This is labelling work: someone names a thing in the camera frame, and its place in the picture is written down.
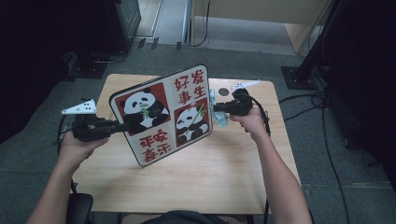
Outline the light blue cloth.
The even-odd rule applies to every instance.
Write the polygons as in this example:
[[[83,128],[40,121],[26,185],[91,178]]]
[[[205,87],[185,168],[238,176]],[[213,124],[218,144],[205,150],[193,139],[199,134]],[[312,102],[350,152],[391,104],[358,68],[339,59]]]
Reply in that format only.
[[[220,128],[226,127],[228,124],[228,116],[226,115],[226,113],[222,111],[214,111],[214,106],[216,104],[216,94],[213,89],[209,90],[209,101],[212,119],[217,123]]]

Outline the person's dark shirt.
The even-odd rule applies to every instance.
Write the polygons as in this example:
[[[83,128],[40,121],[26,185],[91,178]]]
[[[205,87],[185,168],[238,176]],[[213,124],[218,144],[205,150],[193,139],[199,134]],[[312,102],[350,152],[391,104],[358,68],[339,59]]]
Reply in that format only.
[[[151,218],[141,224],[228,224],[225,220],[194,211],[170,211],[159,217]]]

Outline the dark cabinet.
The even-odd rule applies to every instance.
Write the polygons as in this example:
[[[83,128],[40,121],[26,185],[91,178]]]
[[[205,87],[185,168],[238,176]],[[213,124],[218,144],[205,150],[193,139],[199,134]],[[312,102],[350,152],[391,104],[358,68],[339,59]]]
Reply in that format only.
[[[112,52],[127,52],[141,22],[137,0],[105,0]]]

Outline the black metal stand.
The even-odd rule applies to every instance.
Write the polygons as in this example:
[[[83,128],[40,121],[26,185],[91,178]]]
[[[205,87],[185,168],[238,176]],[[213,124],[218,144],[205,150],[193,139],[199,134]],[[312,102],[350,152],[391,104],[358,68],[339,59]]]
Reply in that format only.
[[[335,0],[332,4],[328,19],[324,28],[318,36],[313,48],[309,50],[307,56],[299,67],[282,66],[281,71],[286,81],[287,87],[292,90],[316,90],[317,82],[312,73],[313,68],[319,62],[330,62],[332,59],[325,54],[325,41],[331,29],[340,18],[349,0]]]

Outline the person's left hand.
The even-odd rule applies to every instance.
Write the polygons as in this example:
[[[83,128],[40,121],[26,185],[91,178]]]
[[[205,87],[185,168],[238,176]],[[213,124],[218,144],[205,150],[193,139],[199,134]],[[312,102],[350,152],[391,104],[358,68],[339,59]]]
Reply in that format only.
[[[105,145],[107,142],[107,138],[82,142],[75,138],[71,132],[68,132],[64,135],[61,143],[57,164],[66,171],[75,172],[97,148]]]

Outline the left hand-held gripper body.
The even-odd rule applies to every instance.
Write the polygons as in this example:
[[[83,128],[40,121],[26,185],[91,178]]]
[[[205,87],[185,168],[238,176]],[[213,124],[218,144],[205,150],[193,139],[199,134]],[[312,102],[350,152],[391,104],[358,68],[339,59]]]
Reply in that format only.
[[[71,131],[79,141],[91,142],[111,135],[112,121],[96,116],[96,104],[93,99],[65,108],[62,114],[75,116]]]

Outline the person's right hand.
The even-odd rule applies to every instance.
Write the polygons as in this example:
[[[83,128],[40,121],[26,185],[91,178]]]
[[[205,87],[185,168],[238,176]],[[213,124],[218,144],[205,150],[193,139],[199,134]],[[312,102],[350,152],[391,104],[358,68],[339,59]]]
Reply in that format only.
[[[240,125],[251,135],[254,141],[269,139],[265,131],[263,117],[259,108],[253,107],[245,116],[230,116],[231,121],[239,122]]]

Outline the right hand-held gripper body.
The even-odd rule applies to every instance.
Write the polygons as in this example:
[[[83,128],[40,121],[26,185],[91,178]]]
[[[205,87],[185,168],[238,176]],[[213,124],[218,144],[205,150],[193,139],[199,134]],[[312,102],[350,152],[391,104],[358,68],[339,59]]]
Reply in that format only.
[[[233,100],[229,111],[230,115],[245,116],[248,114],[253,107],[255,99],[248,93],[247,87],[257,85],[260,82],[260,80],[255,80],[246,83],[236,83],[231,86]]]

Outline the panda print square board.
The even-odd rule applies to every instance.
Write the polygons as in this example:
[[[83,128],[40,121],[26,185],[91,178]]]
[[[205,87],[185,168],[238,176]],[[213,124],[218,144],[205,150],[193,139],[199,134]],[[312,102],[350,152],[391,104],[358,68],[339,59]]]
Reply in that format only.
[[[141,166],[147,166],[210,135],[213,129],[206,66],[117,91],[109,105]]]

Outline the light wooden cabinet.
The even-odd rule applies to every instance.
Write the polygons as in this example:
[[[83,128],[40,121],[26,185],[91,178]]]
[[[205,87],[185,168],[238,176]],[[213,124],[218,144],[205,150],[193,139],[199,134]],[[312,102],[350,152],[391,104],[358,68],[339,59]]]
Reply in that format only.
[[[296,53],[326,21],[333,0],[188,0],[189,41],[194,43],[195,17],[284,23]]]

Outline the dark stand base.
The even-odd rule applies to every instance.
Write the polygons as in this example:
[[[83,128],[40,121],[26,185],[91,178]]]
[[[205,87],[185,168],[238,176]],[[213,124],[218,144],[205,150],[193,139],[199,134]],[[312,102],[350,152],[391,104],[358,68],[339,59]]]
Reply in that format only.
[[[101,58],[88,55],[78,56],[74,51],[68,52],[63,56],[69,67],[67,78],[92,78],[101,79],[105,70],[106,63]]]

